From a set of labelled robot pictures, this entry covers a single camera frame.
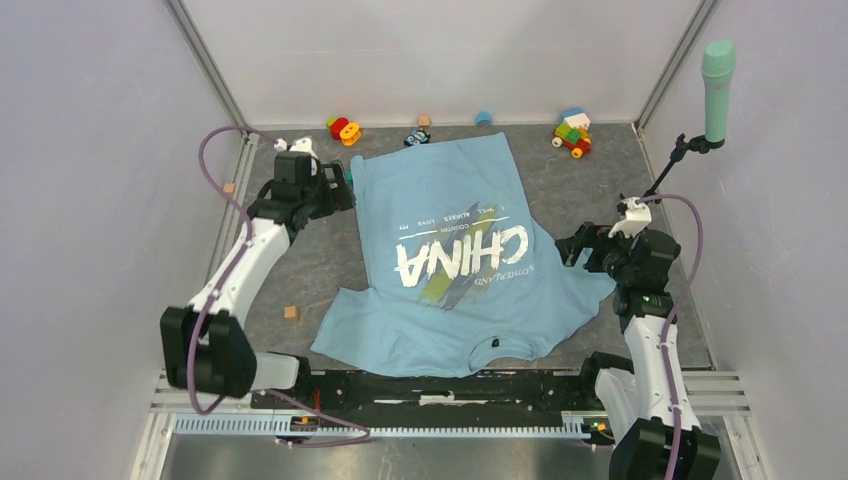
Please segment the light blue printed t-shirt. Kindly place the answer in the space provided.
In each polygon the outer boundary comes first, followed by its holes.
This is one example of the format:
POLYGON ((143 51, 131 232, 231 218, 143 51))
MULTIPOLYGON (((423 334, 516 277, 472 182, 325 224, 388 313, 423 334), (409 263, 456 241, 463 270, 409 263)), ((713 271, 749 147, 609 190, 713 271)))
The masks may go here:
POLYGON ((502 133, 350 164, 368 286, 341 289, 315 353, 390 377, 533 361, 595 317, 614 284, 562 263, 502 133))

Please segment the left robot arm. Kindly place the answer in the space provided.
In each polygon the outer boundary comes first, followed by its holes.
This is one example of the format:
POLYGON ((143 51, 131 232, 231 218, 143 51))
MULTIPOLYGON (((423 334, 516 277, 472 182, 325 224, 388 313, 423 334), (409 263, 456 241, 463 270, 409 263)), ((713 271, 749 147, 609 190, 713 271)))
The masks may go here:
POLYGON ((314 394, 308 361, 257 353, 244 332, 249 309, 271 268, 309 221, 353 208, 351 177, 339 160, 322 163, 307 152, 280 152, 273 177, 246 209, 246 223, 207 285, 184 307, 160 319, 170 386, 241 398, 275 389, 290 407, 314 394))

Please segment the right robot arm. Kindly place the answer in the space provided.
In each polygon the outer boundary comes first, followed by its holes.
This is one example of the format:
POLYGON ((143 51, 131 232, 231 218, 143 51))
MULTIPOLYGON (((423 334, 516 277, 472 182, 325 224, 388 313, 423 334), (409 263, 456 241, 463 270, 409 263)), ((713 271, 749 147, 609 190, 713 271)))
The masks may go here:
POLYGON ((615 283, 613 307, 630 355, 593 353, 577 382, 580 400, 607 413, 610 478, 713 478, 720 442, 703 431, 688 400, 677 356, 678 303, 666 290, 679 244, 653 229, 627 238, 586 222, 555 245, 565 266, 615 283))

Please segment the red orange green toy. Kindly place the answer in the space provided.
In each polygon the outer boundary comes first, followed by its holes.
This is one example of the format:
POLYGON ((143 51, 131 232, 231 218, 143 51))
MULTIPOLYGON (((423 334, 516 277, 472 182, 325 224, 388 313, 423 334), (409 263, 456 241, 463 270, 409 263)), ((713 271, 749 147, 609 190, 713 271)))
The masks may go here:
POLYGON ((346 147, 355 145, 362 136, 360 125, 347 117, 330 118, 326 122, 326 127, 331 137, 346 147))

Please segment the black blue toy car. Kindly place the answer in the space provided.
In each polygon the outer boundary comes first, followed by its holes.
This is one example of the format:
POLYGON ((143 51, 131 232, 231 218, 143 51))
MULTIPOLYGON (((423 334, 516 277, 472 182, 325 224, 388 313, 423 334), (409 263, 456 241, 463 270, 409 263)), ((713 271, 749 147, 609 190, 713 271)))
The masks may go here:
POLYGON ((422 128, 417 130, 413 130, 405 139, 404 145, 406 147, 412 147, 416 145, 427 144, 431 140, 431 134, 422 128))

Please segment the colourful building block toy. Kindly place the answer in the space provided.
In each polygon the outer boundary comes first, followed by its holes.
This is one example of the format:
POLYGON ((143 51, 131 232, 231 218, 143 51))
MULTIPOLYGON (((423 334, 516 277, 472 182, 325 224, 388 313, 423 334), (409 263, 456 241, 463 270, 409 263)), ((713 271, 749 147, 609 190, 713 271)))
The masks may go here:
POLYGON ((566 110, 559 116, 550 143, 554 148, 566 147, 574 159, 580 159, 592 151, 590 125, 591 120, 582 108, 566 110))

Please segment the blue round cap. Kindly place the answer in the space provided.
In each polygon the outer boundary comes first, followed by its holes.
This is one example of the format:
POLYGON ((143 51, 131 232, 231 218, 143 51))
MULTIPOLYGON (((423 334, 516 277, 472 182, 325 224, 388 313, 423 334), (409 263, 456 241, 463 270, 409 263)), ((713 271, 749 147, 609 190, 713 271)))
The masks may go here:
POLYGON ((474 123, 476 126, 490 126, 493 123, 493 118, 490 113, 481 111, 475 116, 474 123))

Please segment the black microphone tripod stand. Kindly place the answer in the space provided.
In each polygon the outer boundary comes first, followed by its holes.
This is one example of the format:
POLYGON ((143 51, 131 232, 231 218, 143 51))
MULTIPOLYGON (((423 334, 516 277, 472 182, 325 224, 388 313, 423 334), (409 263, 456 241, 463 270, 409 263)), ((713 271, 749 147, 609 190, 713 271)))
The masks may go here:
MULTIPOLYGON (((724 143, 725 141, 718 144, 711 144, 706 141, 704 135, 686 139, 684 134, 680 134, 675 140, 675 146, 669 155, 667 165, 655 179, 652 186, 639 198, 643 200, 651 210, 651 203, 658 204, 661 201, 661 199, 657 196, 658 188, 661 183, 667 178, 672 168, 680 163, 688 152, 695 152, 704 155, 709 153, 711 150, 722 147, 724 143)), ((681 251, 679 243, 670 234, 651 230, 649 226, 634 238, 626 239, 629 241, 628 252, 632 256, 639 253, 640 256, 647 257, 648 248, 652 247, 667 257, 669 257, 671 253, 674 253, 674 257, 677 257, 681 251)))

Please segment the mint green microphone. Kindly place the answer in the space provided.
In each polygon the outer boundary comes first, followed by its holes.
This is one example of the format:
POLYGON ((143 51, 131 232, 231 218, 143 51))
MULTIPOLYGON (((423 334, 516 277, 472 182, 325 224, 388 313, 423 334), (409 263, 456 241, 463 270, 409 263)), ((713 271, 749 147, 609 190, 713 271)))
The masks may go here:
POLYGON ((732 40, 716 40, 706 46, 701 60, 705 88, 704 137, 711 144, 726 139, 730 83, 735 68, 736 48, 732 40))

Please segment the black base frame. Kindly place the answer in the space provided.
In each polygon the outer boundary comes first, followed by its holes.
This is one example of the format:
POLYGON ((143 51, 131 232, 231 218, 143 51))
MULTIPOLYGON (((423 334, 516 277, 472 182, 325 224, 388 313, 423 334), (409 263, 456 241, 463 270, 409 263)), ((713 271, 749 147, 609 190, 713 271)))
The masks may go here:
POLYGON ((463 378, 313 371, 279 394, 254 394, 251 405, 258 410, 299 405, 315 409, 318 417, 295 422, 306 430, 354 425, 371 432, 548 433, 566 428, 575 419, 582 441, 613 443, 600 401, 569 370, 484 369, 463 378))

